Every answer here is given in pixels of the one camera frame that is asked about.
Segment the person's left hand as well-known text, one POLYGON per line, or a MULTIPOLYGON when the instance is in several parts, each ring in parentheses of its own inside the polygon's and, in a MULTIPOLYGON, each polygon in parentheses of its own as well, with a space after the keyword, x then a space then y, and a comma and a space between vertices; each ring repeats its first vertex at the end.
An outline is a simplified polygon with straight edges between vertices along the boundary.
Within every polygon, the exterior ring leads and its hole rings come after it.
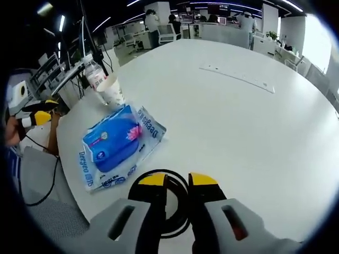
POLYGON ((5 128, 5 143, 6 146, 15 146, 20 142, 20 136, 17 130, 18 121, 15 117, 11 116, 5 128))

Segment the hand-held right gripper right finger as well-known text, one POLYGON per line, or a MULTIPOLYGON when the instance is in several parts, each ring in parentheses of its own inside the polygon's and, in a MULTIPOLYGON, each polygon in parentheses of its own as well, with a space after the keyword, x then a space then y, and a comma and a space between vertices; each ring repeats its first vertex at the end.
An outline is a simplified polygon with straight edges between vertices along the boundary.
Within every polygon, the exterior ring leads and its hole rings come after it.
POLYGON ((270 233, 259 215, 227 198, 207 175, 189 174, 188 197, 193 253, 297 253, 301 247, 270 233))

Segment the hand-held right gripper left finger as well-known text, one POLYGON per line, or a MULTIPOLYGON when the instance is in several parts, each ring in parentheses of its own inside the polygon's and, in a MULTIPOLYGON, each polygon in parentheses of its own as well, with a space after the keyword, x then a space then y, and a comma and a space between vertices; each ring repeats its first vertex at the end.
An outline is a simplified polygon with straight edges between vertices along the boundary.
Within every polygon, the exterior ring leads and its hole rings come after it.
POLYGON ((97 253, 157 253, 166 219, 167 175, 152 174, 91 219, 90 250, 97 253))

